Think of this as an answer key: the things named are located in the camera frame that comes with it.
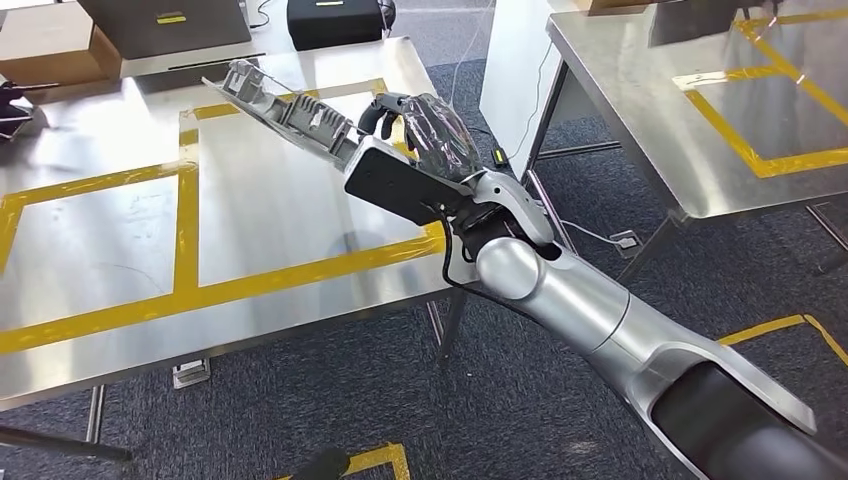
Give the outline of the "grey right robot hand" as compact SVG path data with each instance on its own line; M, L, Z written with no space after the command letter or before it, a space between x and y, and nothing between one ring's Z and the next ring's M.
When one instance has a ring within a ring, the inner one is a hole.
M404 142L418 155L419 168L440 178L462 183L484 169L463 120L443 99L430 94L380 93L359 118L363 134L380 131L391 136L394 122L404 124Z

